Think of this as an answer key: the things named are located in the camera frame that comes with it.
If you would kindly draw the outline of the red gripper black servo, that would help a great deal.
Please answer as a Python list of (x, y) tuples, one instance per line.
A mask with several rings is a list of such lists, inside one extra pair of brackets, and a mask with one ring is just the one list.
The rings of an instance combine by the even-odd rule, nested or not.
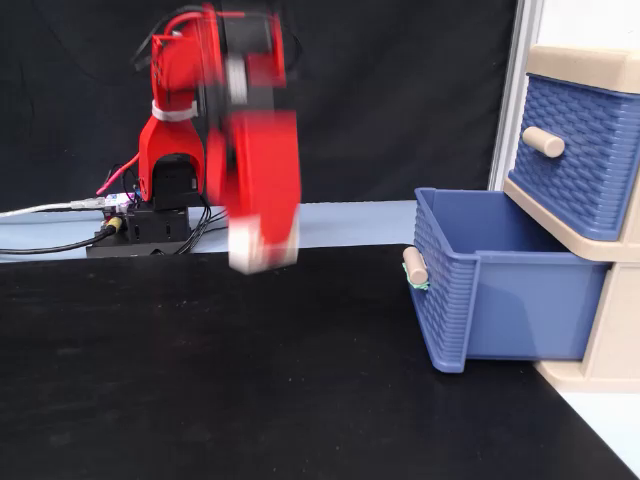
[(275, 96), (287, 85), (282, 26), (267, 11), (203, 6), (198, 21), (202, 57), (199, 94), (207, 119), (231, 119), (236, 173), (227, 199), (226, 136), (206, 140), (206, 194), (233, 218), (256, 217), (265, 244), (288, 240), (301, 200), (296, 115), (279, 111)]

